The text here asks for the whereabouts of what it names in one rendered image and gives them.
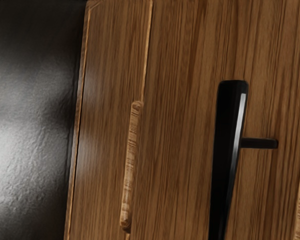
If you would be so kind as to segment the wooden drawer cabinet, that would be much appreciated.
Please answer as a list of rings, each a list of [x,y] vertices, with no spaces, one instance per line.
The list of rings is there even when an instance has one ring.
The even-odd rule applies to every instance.
[[[300,0],[88,0],[64,240],[300,240]]]

